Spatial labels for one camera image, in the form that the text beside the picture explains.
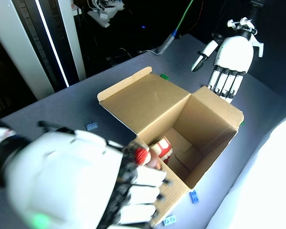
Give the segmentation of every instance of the white robotic hand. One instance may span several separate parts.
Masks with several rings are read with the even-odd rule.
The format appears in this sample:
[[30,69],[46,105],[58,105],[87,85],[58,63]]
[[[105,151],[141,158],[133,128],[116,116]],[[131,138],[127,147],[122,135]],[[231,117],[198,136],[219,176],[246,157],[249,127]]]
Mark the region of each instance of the white robotic hand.
[[140,228],[156,217],[166,173],[136,165],[128,147],[67,128],[32,142],[6,131],[0,173],[10,205],[30,228]]
[[236,36],[226,39],[221,36],[215,37],[203,52],[199,52],[200,56],[193,64],[192,71],[199,70],[203,61],[220,45],[214,60],[215,67],[208,88],[231,103],[252,63],[253,46],[259,48],[258,56],[262,57],[264,44],[256,40],[257,30],[251,20],[246,17],[238,22],[229,20],[227,26],[235,30]]

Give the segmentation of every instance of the green glowing indicator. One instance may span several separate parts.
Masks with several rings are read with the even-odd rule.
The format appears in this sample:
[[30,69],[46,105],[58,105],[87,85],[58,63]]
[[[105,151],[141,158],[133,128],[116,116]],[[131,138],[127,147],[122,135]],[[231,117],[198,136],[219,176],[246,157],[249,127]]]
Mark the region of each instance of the green glowing indicator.
[[50,224],[50,217],[45,214],[36,214],[33,218],[33,228],[47,229]]

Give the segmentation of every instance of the gray table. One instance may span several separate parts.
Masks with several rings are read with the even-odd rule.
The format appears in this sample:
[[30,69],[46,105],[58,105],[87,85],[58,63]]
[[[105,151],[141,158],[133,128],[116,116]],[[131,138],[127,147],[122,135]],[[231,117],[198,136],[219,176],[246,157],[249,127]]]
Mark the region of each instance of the gray table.
[[[105,111],[97,101],[97,93],[130,76],[146,66],[156,74],[166,74],[174,84],[194,92],[207,84],[213,70],[213,58],[196,73],[190,71],[197,51],[204,44],[190,35],[174,41],[163,55],[144,53],[107,71],[86,79],[70,88],[25,107],[2,120],[18,133],[35,139],[42,133],[36,127],[39,120],[47,120],[72,129],[85,129],[97,122],[94,133],[127,144],[135,135]],[[263,135],[281,115],[284,101],[254,77],[244,78],[233,105],[244,112],[245,124],[239,134],[196,185],[200,202],[192,204],[187,195],[172,214],[177,223],[165,228],[204,228],[217,210]],[[13,214],[0,189],[0,229],[26,228]]]

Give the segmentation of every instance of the cardboard box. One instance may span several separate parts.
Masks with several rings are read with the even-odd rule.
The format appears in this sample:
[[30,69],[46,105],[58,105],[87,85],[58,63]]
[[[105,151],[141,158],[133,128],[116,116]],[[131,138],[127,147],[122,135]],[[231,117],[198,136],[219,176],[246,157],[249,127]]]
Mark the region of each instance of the cardboard box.
[[160,223],[191,191],[238,131],[241,111],[202,87],[191,94],[151,73],[146,67],[100,92],[107,111],[150,145],[166,136],[173,147],[168,165],[162,163],[171,186],[162,185],[164,202],[156,202]]

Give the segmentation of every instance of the white led strip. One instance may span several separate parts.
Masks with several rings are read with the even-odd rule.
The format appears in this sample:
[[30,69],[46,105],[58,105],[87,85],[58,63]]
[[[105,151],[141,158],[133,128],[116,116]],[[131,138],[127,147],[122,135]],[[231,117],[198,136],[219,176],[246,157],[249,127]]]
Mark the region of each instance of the white led strip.
[[39,3],[39,0],[35,0],[36,2],[36,5],[37,5],[37,8],[38,8],[38,11],[39,11],[39,14],[41,16],[41,20],[42,20],[42,23],[43,23],[43,26],[47,32],[47,35],[48,35],[48,38],[49,38],[49,41],[50,41],[50,44],[52,46],[52,49],[53,49],[53,52],[54,52],[54,55],[55,55],[55,58],[57,60],[57,63],[59,65],[59,68],[61,70],[61,73],[62,73],[62,76],[63,76],[63,79],[65,80],[65,83],[67,85],[67,87],[69,87],[69,83],[67,81],[67,78],[66,78],[66,75],[65,75],[65,72],[63,71],[63,68],[62,68],[62,65],[61,65],[61,61],[58,57],[58,54],[56,52],[56,49],[55,49],[55,46],[54,46],[54,43],[53,43],[53,40],[52,40],[52,37],[51,37],[51,34],[50,34],[50,31],[49,31],[49,28],[48,28],[48,25],[47,25],[47,22],[44,18],[44,15],[43,15],[43,12],[42,12],[42,9],[41,9],[41,6],[40,6],[40,3]]

